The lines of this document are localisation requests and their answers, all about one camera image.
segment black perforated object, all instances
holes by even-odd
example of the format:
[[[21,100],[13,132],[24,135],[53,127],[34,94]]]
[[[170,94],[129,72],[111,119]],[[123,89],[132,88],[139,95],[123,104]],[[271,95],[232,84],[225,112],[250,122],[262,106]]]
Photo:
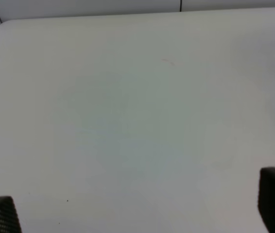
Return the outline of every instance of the black perforated object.
[[[11,197],[0,197],[0,233],[22,233]]]

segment black mesh object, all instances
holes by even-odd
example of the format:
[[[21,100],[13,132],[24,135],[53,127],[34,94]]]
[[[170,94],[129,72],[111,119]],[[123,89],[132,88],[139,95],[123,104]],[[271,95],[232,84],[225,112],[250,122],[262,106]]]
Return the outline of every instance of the black mesh object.
[[[11,197],[0,197],[0,233],[22,233]]]

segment white table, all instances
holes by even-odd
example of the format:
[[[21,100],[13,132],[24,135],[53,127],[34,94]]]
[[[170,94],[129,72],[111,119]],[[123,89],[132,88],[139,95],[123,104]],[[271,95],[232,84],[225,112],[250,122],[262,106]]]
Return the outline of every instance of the white table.
[[[0,195],[25,233],[267,232],[275,8],[0,26]]]

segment pink mark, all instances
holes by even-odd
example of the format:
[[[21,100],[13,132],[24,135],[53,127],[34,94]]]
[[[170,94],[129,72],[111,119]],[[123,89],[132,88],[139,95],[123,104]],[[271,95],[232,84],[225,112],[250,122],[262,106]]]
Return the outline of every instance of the pink mark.
[[[163,58],[163,59],[161,59],[163,62],[169,62],[170,63],[170,65],[171,66],[175,66],[175,64],[174,64],[174,62],[171,62],[171,61],[169,61],[168,59],[166,59],[166,58]]]

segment white wall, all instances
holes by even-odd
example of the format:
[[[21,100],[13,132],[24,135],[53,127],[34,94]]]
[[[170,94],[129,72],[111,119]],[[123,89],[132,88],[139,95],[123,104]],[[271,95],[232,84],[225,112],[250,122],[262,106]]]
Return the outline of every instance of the white wall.
[[[183,0],[182,11],[275,7],[275,0]]]
[[[20,18],[177,12],[180,0],[0,0],[2,21]]]

